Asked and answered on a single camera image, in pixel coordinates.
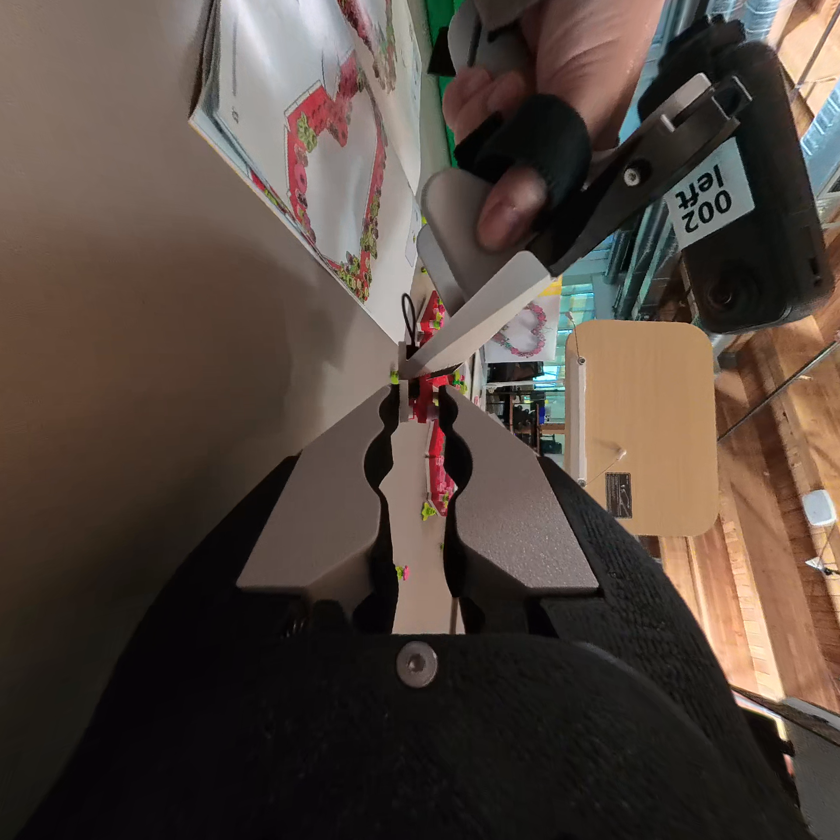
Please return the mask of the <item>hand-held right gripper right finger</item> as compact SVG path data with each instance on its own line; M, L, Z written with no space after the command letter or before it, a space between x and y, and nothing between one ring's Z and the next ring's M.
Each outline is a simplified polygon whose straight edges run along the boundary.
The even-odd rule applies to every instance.
M455 482L444 573L462 615L527 615L599 584L539 457L459 391L438 394L444 467Z

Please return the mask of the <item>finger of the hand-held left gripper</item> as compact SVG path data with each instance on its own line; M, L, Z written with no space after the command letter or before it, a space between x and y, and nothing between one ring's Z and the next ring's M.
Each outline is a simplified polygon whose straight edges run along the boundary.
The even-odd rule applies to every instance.
M509 323L551 283L552 275L533 253L520 251L410 359L399 364L401 381L459 366Z

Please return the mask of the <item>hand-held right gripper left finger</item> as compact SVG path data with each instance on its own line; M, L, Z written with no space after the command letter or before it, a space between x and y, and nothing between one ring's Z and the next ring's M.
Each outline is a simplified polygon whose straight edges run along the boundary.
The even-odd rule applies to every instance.
M394 461L400 393L386 385L299 454L241 571L242 591L392 615L398 582L382 482Z

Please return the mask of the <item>red corner lego with string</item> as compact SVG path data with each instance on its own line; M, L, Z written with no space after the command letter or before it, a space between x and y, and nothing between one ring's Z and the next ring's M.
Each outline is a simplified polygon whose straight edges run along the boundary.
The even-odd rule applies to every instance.
M418 317L422 313L424 299L419 308L416 308L410 295L402 294L402 316L406 332L406 341L399 344L398 362L407 362L415 353L423 347L417 346L416 328ZM442 385L455 383L456 371L460 363L450 365L432 374L423 374L412 380L405 378L400 372L400 419L401 422L415 420L420 424L426 424L437 417L437 391Z

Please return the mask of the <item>lego instruction booklet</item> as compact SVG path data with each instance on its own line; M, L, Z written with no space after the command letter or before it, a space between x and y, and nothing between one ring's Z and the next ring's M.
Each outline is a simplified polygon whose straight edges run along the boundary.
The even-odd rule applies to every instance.
M213 2L190 123L384 331L412 284L421 54L407 2Z

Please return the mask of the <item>person's left hand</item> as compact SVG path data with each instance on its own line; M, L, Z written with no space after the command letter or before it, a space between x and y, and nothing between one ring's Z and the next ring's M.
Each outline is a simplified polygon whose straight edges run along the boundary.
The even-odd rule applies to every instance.
M606 153L618 134L664 7L656 1L512 2L499 10L516 23L528 49L528 69L494 74L484 66L456 72L443 99L444 120L457 144L484 122L501 116L514 120L535 95L562 101L586 128L587 147ZM575 162L583 150L575 126L552 129L545 117L528 132L563 159L563 173L549 181L545 166L528 165L517 150L502 152L504 172L481 209L476 236L483 248L499 251L515 245L543 209L555 206L578 186L589 163Z

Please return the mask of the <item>heart picture sheet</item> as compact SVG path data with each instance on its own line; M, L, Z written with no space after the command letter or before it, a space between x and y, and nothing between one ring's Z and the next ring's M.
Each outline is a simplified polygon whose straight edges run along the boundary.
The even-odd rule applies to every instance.
M518 312L484 345L489 364L553 362L561 297L540 296Z

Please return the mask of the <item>light wooden table board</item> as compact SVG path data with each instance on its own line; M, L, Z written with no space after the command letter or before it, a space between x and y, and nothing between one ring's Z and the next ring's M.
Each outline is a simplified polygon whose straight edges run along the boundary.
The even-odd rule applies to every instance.
M565 471L636 536L718 518L714 357L683 322L590 320L565 345Z

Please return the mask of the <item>small lego heart frame segment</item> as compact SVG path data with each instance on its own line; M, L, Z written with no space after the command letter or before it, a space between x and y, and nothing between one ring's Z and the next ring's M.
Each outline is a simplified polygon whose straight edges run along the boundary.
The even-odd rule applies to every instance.
M426 498L437 510L437 516L446 518L448 505L457 486L445 468L445 434L437 419L427 423L427 442L424 450Z

